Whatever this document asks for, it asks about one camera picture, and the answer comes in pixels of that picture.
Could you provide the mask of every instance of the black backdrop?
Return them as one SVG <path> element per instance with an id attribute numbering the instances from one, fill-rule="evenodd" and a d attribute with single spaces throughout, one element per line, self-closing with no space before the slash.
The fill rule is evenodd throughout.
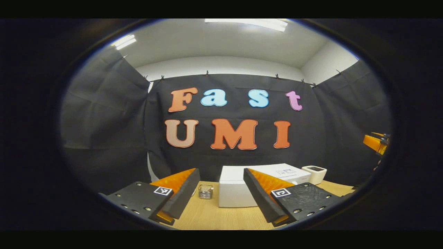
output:
<path id="1" fill-rule="evenodd" d="M 191 103 L 184 111 L 170 113 L 171 92 L 196 87 Z M 203 106 L 200 99 L 209 89 L 223 89 L 227 104 Z M 248 91 L 264 89 L 269 105 L 253 108 Z M 294 111 L 285 93 L 295 91 L 301 99 L 301 111 Z M 244 119 L 258 121 L 257 149 L 213 150 L 214 126 L 211 120 L 226 118 L 234 128 Z M 165 120 L 180 121 L 177 137 L 184 140 L 183 121 L 196 119 L 195 142 L 188 148 L 176 148 L 166 141 Z M 275 121 L 289 121 L 291 146 L 275 149 Z M 363 144 L 365 134 L 391 133 L 389 99 L 382 84 L 362 61 L 326 80 L 316 88 L 293 80 L 254 75 L 216 74 L 169 78 L 154 82 L 146 108 L 146 140 L 154 173 L 165 177 L 192 167 L 200 169 L 202 179 L 218 181 L 223 165 L 261 165 L 288 163 L 295 167 L 317 165 L 328 169 L 325 180 L 357 185 L 369 178 L 380 159 Z"/>
<path id="2" fill-rule="evenodd" d="M 370 132 L 390 133 L 389 101 L 374 74 L 361 61 L 318 87 L 299 81 L 255 75 L 215 74 L 166 78 L 149 82 L 115 49 L 96 53 L 75 75 L 61 109 L 64 152 L 73 171 L 94 191 L 105 194 L 134 181 L 150 182 L 147 153 L 159 178 L 197 167 L 201 179 L 218 181 L 223 165 L 287 163 L 328 169 L 325 180 L 357 185 L 372 173 L 379 160 L 362 143 Z M 168 112 L 171 92 L 196 87 L 187 109 Z M 209 89 L 223 89 L 227 104 L 200 103 Z M 269 104 L 249 105 L 248 92 L 264 89 Z M 286 93 L 301 97 L 301 111 L 289 105 Z M 216 118 L 227 119 L 234 129 L 254 119 L 255 150 L 214 150 Z M 183 121 L 196 119 L 195 142 L 176 148 L 166 140 L 165 120 L 181 121 L 177 137 L 184 140 Z M 289 121 L 288 148 L 273 147 L 275 121 Z"/>
<path id="3" fill-rule="evenodd" d="M 111 46 L 73 77 L 60 112 L 63 152 L 92 190 L 109 194 L 135 181 L 150 182 L 143 135 L 148 87 Z"/>

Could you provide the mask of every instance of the fluorescent light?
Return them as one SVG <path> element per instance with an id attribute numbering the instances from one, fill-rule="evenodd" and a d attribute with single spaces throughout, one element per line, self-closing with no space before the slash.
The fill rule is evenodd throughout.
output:
<path id="1" fill-rule="evenodd" d="M 244 23 L 261 27 L 267 27 L 273 30 L 283 32 L 288 23 L 278 19 L 214 19 L 206 18 L 206 23 Z"/>
<path id="2" fill-rule="evenodd" d="M 127 41 L 129 41 L 130 39 L 133 39 L 133 38 L 134 38 L 134 35 L 127 35 L 127 36 L 124 36 L 124 37 L 118 39 L 117 41 L 115 41 L 115 42 L 112 44 L 112 46 L 116 46 L 116 47 L 118 47 L 118 46 L 120 46 L 121 44 L 123 44 L 123 43 L 125 43 L 125 42 L 127 42 Z"/>
<path id="3" fill-rule="evenodd" d="M 129 45 L 129 44 L 133 44 L 133 43 L 136 42 L 136 41 L 137 41 L 137 40 L 135 40 L 135 39 L 131 39 L 131 40 L 129 40 L 129 41 L 127 41 L 127 42 L 121 44 L 120 46 L 118 46 L 118 47 L 117 47 L 117 50 L 120 50 L 120 49 L 126 47 L 126 46 Z"/>

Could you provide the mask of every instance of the white cube device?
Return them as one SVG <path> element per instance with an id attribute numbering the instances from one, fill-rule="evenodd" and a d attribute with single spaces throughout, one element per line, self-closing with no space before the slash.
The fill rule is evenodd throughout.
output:
<path id="1" fill-rule="evenodd" d="M 304 166 L 302 167 L 302 170 L 309 172 L 311 174 L 309 182 L 314 185 L 320 184 L 323 181 L 323 178 L 325 178 L 327 171 L 327 169 L 325 168 L 320 168 L 314 165 Z"/>
<path id="2" fill-rule="evenodd" d="M 248 186 L 243 180 L 243 172 L 245 168 L 250 168 L 277 177 L 295 185 L 307 183 L 311 176 L 310 172 L 286 163 L 254 166 L 223 166 L 218 195 L 219 207 L 257 206 Z"/>

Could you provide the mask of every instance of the white cardboard box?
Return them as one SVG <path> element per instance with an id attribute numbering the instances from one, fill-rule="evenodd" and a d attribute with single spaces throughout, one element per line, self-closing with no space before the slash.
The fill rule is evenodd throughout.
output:
<path id="1" fill-rule="evenodd" d="M 307 183 L 311 176 L 311 173 L 286 163 L 254 166 L 223 166 L 219 181 L 219 207 L 257 206 L 257 203 L 249 192 L 248 186 L 246 186 L 243 180 L 245 168 L 280 178 L 295 185 Z"/>

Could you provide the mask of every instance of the wooden table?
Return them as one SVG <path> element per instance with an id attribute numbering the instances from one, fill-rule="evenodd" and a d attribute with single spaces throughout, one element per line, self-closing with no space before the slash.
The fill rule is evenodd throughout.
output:
<path id="1" fill-rule="evenodd" d="M 271 223 L 266 222 L 257 206 L 218 207 L 219 184 L 200 181 L 197 187 L 200 184 L 210 184 L 214 187 L 212 199 L 200 199 L 196 191 L 180 219 L 176 219 L 171 227 L 179 230 L 270 230 L 275 228 Z M 352 186 L 327 181 L 322 181 L 317 186 L 337 196 L 354 192 Z"/>

